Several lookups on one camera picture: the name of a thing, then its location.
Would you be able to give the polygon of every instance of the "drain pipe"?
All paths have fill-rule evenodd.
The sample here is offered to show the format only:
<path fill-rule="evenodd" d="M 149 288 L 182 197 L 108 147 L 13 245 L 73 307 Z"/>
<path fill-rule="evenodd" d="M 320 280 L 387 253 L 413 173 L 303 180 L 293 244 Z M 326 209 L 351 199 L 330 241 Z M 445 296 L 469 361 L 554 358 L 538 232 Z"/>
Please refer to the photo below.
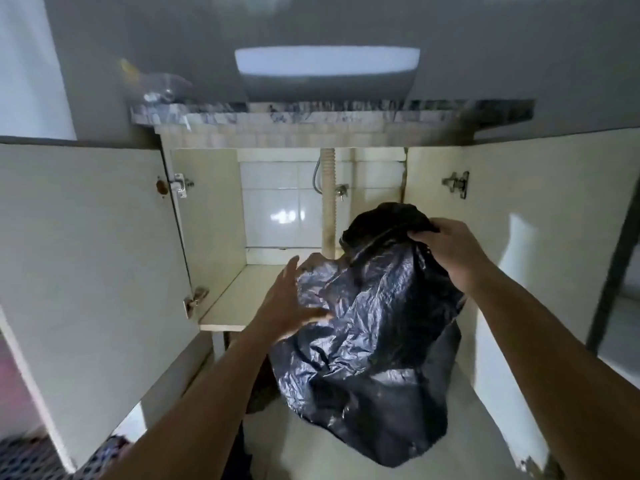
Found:
<path fill-rule="evenodd" d="M 335 259 L 335 148 L 320 149 L 322 168 L 322 254 Z"/>

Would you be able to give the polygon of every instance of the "wrinkled plastic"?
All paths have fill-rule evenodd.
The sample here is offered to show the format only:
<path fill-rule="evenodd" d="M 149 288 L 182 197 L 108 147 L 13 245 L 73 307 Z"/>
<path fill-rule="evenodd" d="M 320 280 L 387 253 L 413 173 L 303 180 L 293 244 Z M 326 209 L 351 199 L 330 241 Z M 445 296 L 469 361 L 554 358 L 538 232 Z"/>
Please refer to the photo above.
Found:
<path fill-rule="evenodd" d="M 384 203 L 343 233 L 345 255 L 312 255 L 298 300 L 335 318 L 271 349 L 278 387 L 309 423 L 387 467 L 447 430 L 445 395 L 460 344 L 463 295 L 408 230 L 436 230 L 413 205 Z"/>

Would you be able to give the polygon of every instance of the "white curtain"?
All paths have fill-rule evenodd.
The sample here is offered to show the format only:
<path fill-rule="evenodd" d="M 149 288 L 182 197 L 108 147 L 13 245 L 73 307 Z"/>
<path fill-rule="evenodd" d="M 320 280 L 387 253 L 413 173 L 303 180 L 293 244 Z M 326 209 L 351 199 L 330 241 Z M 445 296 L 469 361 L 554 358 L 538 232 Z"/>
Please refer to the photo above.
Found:
<path fill-rule="evenodd" d="M 0 136 L 76 139 L 44 0 L 0 0 Z"/>

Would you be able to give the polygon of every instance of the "person's left hand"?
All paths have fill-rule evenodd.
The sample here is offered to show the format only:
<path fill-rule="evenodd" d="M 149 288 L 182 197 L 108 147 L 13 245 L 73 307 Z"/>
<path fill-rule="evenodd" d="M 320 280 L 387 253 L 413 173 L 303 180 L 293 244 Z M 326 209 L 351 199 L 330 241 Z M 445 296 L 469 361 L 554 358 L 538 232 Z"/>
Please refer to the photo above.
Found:
<path fill-rule="evenodd" d="M 307 308 L 298 303 L 296 270 L 299 256 L 295 256 L 280 272 L 264 297 L 251 325 L 260 328 L 277 342 L 292 336 L 302 325 L 332 318 L 324 308 Z"/>

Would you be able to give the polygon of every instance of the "forearm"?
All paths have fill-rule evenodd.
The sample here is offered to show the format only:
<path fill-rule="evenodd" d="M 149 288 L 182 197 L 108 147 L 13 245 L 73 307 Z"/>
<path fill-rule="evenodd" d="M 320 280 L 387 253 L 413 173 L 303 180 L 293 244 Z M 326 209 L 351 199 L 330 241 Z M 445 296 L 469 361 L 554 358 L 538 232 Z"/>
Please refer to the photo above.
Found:
<path fill-rule="evenodd" d="M 640 392 L 498 268 L 484 270 L 469 295 L 569 478 L 637 473 Z"/>
<path fill-rule="evenodd" d="M 105 480 L 220 478 L 271 343 L 249 325 Z"/>

